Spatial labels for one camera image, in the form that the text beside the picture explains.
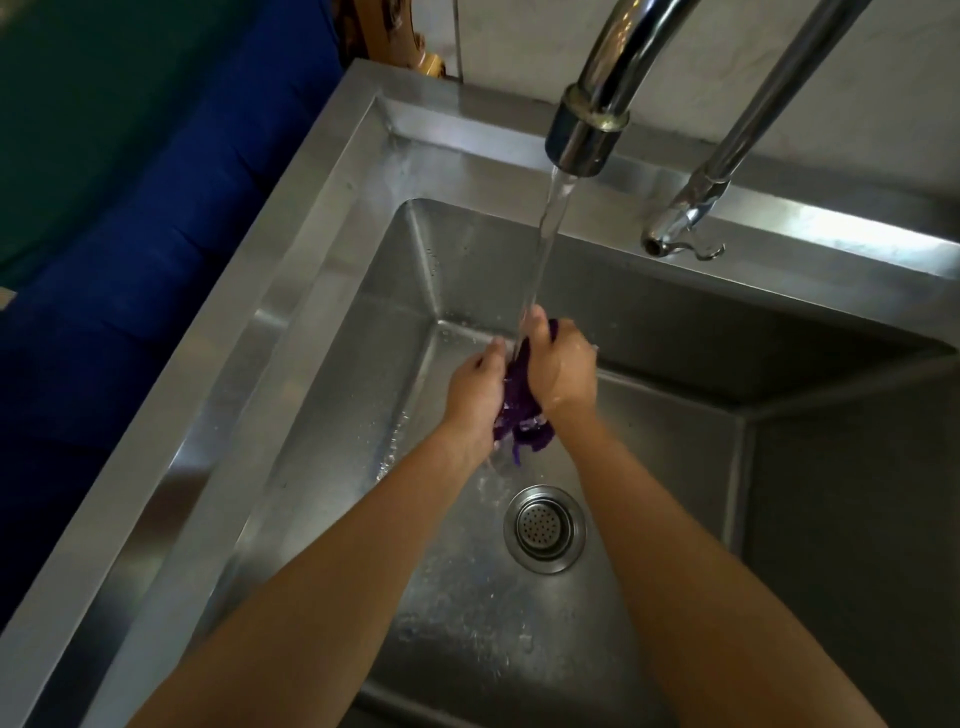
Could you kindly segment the person's right hand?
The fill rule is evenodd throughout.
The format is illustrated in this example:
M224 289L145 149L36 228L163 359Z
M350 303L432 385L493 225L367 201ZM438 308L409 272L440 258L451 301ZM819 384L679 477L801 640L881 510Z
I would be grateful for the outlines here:
M556 321L554 352L541 368L529 368L529 385L557 432L596 414L596 349L576 323Z

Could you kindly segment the person's left hand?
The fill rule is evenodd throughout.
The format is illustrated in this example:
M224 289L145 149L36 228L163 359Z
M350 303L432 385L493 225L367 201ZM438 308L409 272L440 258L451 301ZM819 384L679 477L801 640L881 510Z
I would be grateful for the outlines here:
M486 347L470 355L452 374L439 426L451 438L454 451L472 467L484 461L495 446L494 426L503 403L505 375L485 375L477 370Z

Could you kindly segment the purple wet cloth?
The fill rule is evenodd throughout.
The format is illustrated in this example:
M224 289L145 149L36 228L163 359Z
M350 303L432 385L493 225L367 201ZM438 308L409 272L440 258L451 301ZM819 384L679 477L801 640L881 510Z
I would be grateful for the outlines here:
M530 339L525 337L507 362L503 378L503 402L494 422L493 439L498 447L508 444L510 462L522 466L522 450L533 453L544 450L553 440L555 431L539 399L529 385L531 360Z

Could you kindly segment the person's right forearm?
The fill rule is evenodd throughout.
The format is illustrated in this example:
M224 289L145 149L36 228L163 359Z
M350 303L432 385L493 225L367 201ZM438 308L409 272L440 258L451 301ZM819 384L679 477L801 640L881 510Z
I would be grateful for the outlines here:
M886 728L795 615L572 399L571 456L650 670L685 728Z

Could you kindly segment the person's left forearm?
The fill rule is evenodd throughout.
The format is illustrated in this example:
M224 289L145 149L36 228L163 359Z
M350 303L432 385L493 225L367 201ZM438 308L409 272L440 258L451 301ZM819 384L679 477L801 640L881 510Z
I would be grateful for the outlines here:
M492 430L445 417L193 650L127 728L335 728Z

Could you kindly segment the stainless steel sink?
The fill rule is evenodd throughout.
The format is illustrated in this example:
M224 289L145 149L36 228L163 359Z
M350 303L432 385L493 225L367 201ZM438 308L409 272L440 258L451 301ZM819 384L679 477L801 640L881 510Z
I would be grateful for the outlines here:
M960 206L345 73L0 633L0 728L960 728Z

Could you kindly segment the round metal drain strainer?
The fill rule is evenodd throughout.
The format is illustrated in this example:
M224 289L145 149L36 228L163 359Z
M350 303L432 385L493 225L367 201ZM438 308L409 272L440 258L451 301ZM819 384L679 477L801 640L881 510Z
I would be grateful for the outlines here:
M503 519L510 556L539 576L558 576L572 567L584 551L587 533L587 520L577 500L546 484L520 490Z

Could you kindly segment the chrome wide faucet spout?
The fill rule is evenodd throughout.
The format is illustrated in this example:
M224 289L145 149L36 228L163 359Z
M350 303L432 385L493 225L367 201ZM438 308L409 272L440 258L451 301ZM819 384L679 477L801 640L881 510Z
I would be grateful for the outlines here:
M548 159L574 178L599 174L658 56L701 0L618 0L564 91L545 140Z

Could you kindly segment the chrome thin faucet spout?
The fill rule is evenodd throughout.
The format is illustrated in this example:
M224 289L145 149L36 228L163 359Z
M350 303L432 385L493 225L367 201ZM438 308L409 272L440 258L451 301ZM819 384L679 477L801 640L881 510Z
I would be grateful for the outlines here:
M690 251L699 261L712 261L724 253L723 244L696 242L694 229L726 193L739 165L871 3L820 0L726 136L646 224L641 237L646 255L664 259Z

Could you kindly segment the golden brass object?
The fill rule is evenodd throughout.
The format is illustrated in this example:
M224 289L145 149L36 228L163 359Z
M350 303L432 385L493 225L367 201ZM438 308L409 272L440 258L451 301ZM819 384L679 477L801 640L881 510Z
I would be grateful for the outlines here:
M411 31L412 46L407 53L406 67L423 76L444 78L447 75L444 60L426 49L426 40L422 33L412 29Z

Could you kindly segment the blue tarp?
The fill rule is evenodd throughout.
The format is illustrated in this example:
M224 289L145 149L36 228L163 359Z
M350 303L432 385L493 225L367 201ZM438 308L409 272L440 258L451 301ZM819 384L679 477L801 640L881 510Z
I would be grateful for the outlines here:
M0 633L343 78L332 0L266 0L121 197L0 312Z

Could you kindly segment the green sheet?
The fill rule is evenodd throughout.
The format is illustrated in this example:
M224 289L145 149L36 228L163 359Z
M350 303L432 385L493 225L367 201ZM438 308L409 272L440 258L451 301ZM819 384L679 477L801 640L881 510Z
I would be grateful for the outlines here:
M0 287L138 176L264 0L0 0Z

